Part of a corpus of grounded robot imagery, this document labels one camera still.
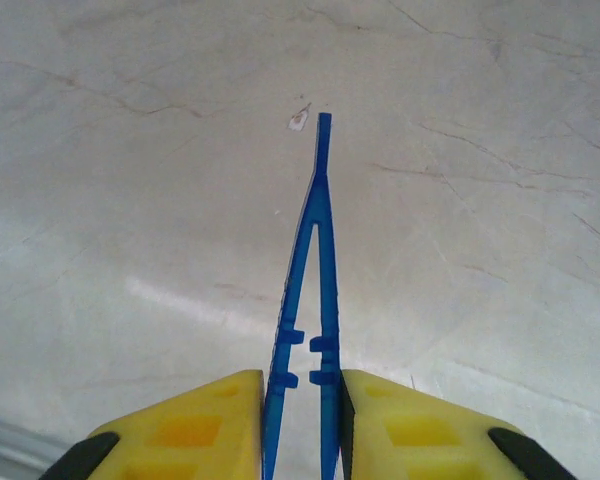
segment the small white debris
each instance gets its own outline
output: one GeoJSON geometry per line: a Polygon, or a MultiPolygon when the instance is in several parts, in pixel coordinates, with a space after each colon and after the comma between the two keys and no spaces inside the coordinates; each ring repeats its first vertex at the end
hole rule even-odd
{"type": "Polygon", "coordinates": [[[309,118],[309,107],[311,103],[307,104],[302,110],[296,113],[291,120],[289,120],[289,125],[287,128],[289,130],[293,130],[294,132],[300,132],[304,128],[304,124],[307,123],[307,118],[309,118]]]}

